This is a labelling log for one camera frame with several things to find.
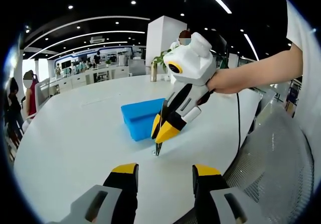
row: cable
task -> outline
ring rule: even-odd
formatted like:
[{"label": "cable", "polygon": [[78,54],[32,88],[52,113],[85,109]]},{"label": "cable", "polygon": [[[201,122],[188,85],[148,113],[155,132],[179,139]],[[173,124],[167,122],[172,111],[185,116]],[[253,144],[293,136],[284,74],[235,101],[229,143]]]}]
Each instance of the cable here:
[{"label": "cable", "polygon": [[230,164],[229,168],[227,168],[226,172],[225,173],[228,173],[229,170],[231,169],[231,167],[234,165],[235,161],[236,161],[236,158],[240,152],[240,148],[241,148],[241,114],[240,114],[240,98],[239,98],[239,93],[237,92],[236,93],[236,97],[237,97],[237,112],[238,112],[238,121],[239,121],[239,144],[238,144],[238,147],[237,147],[237,152],[236,152],[236,155],[232,161],[232,163]]}]

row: ceiling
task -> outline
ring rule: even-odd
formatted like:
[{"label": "ceiling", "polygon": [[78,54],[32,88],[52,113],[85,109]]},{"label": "ceiling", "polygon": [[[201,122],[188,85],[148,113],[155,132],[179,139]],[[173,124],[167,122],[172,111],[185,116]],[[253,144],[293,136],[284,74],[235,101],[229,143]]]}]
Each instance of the ceiling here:
[{"label": "ceiling", "polygon": [[[127,41],[124,45],[145,46],[148,23],[163,15],[187,23],[191,32],[199,32],[210,43],[213,43],[215,38],[215,32],[211,29],[215,29],[227,41],[230,52],[240,52],[239,55],[246,58],[256,59],[244,33],[250,38],[259,59],[290,48],[289,41],[285,38],[287,27],[285,0],[222,0],[232,14],[226,13],[215,0],[134,0],[136,1],[135,5],[132,5],[131,1],[28,0],[28,10],[24,14],[26,26],[30,27],[30,32],[24,36],[23,48],[30,46],[44,49],[68,38],[106,31],[139,31],[144,34],[103,33],[89,35],[62,42],[48,48],[48,50],[62,53],[66,50],[90,45],[89,40],[92,36],[108,38],[109,40],[106,42]],[[45,33],[65,24],[102,16],[131,16],[149,20],[106,18],[83,21],[60,28],[35,41]],[[24,59],[28,59],[32,55],[34,53],[25,52]],[[40,53],[36,57],[48,58],[50,56],[52,55]]]}]

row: blue plastic box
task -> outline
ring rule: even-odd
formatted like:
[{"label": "blue plastic box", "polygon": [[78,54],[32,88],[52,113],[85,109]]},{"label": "blue plastic box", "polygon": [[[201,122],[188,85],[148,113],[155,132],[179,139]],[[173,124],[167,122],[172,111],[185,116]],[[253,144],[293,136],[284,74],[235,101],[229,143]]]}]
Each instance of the blue plastic box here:
[{"label": "blue plastic box", "polygon": [[165,98],[137,102],[121,107],[125,124],[135,141],[150,138],[155,116],[162,109]]}]

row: vase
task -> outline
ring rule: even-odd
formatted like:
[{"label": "vase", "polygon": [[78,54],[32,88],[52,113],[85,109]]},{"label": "vase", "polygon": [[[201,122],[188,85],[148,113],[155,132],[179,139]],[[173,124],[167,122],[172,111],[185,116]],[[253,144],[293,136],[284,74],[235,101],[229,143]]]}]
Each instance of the vase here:
[{"label": "vase", "polygon": [[157,81],[157,64],[151,64],[150,66],[150,81]]}]

